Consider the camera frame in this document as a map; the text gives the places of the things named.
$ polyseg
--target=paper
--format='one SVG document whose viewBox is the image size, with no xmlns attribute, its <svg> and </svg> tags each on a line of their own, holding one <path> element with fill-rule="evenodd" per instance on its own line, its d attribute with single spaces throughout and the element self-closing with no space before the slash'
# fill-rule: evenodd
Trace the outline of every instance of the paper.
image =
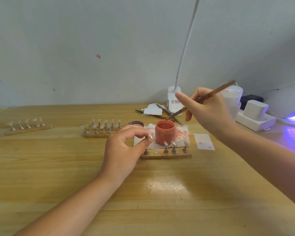
<svg viewBox="0 0 295 236">
<path fill-rule="evenodd" d="M 199 150 L 215 150 L 208 134 L 195 134 L 194 138 Z"/>
<path fill-rule="evenodd" d="M 175 126 L 176 129 L 176 139 L 175 139 L 175 143 L 176 143 L 176 147 L 184 147 L 185 146 L 185 141 L 188 142 L 188 146 L 190 146 L 190 142 L 189 142 L 189 131 L 188 131 L 188 126 Z M 150 132 L 155 133 L 155 125 L 153 124 L 149 124 L 148 126 L 144 127 L 145 129 L 149 130 Z M 133 141 L 133 145 L 137 145 L 140 141 L 142 141 L 144 138 L 137 138 L 134 137 L 134 141 Z M 157 144 L 155 141 L 152 142 L 148 149 L 162 149 L 165 148 L 165 146 L 161 146 L 159 144 Z"/>
<path fill-rule="evenodd" d="M 149 104 L 146 108 L 157 108 L 157 109 L 160 109 L 157 105 L 156 105 L 156 103 L 151 103 L 151 104 Z M 147 114 L 142 114 L 142 116 L 144 116 L 144 117 L 151 117 L 150 115 L 147 115 Z"/>
<path fill-rule="evenodd" d="M 145 115 L 162 115 L 163 110 L 160 108 L 145 108 Z"/>
</svg>

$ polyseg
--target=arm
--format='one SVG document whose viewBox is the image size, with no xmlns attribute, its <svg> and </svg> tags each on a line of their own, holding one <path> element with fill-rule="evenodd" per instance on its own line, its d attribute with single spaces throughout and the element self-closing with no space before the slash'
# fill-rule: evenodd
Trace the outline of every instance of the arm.
<svg viewBox="0 0 295 236">
<path fill-rule="evenodd" d="M 186 121 L 194 115 L 205 129 L 295 203 L 295 152 L 240 129 L 231 119 L 221 94 L 206 100 L 203 105 L 194 101 L 210 91 L 197 88 L 191 98 L 176 93 L 177 99 L 188 108 Z"/>
<path fill-rule="evenodd" d="M 110 136 L 106 141 L 103 165 L 96 178 L 15 235 L 80 235 L 134 169 L 138 158 L 150 144 L 146 138 L 130 148 L 124 143 L 126 139 L 142 138 L 149 133 L 143 127 L 129 125 Z"/>
</svg>

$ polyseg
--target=white nail dryer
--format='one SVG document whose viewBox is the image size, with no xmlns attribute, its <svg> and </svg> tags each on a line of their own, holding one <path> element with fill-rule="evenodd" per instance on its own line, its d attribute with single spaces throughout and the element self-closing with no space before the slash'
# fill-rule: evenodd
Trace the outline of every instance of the white nail dryer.
<svg viewBox="0 0 295 236">
<path fill-rule="evenodd" d="M 265 99 L 267 113 L 284 124 L 295 126 L 295 84 L 272 91 Z"/>
</svg>

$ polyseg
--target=paintbrush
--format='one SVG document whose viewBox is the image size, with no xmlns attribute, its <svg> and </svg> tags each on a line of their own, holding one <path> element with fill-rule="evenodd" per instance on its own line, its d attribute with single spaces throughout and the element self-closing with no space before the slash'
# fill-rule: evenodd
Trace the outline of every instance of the paintbrush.
<svg viewBox="0 0 295 236">
<path fill-rule="evenodd" d="M 161 105 L 159 105 L 159 104 L 156 104 L 159 108 L 161 108 L 166 114 L 168 114 L 169 116 L 171 115 L 170 114 L 170 112 L 169 111 L 167 111 L 165 108 L 163 108 Z M 175 118 L 175 117 L 173 117 L 173 119 L 175 119 L 175 121 L 177 122 L 177 123 L 179 123 L 180 125 L 184 125 L 184 124 L 182 124 L 182 122 L 181 121 L 179 121 L 177 118 Z"/>
<path fill-rule="evenodd" d="M 136 112 L 138 112 L 138 113 L 142 113 L 142 114 L 144 114 L 144 112 L 143 111 L 141 111 L 141 110 L 135 110 Z M 151 117 L 154 117 L 154 118 L 159 118 L 159 119 L 166 119 L 166 117 L 163 117 L 163 116 L 160 116 L 160 115 L 149 115 L 149 116 L 151 116 Z"/>
<path fill-rule="evenodd" d="M 212 96 L 214 96 L 215 94 L 217 94 L 218 92 L 221 92 L 222 90 L 226 89 L 227 87 L 233 85 L 236 81 L 232 80 L 230 82 L 224 83 L 222 84 L 220 87 L 216 88 L 215 90 L 211 91 L 210 93 L 207 93 L 206 95 L 204 95 L 201 98 L 198 98 L 196 100 L 197 103 L 203 104 L 203 102 L 208 99 L 211 98 Z M 180 109 L 179 111 L 175 112 L 174 114 L 170 115 L 166 120 L 171 119 L 174 116 L 177 116 L 178 114 L 183 113 L 184 111 L 187 111 L 188 109 L 186 107 Z"/>
</svg>

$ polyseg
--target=wall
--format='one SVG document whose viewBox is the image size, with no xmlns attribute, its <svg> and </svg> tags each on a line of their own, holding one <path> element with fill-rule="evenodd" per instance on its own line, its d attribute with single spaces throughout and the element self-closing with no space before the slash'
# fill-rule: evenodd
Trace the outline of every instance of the wall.
<svg viewBox="0 0 295 236">
<path fill-rule="evenodd" d="M 194 3 L 0 0 L 0 106 L 164 101 Z M 295 82 L 295 0 L 200 0 L 179 86 L 231 79 Z"/>
</svg>

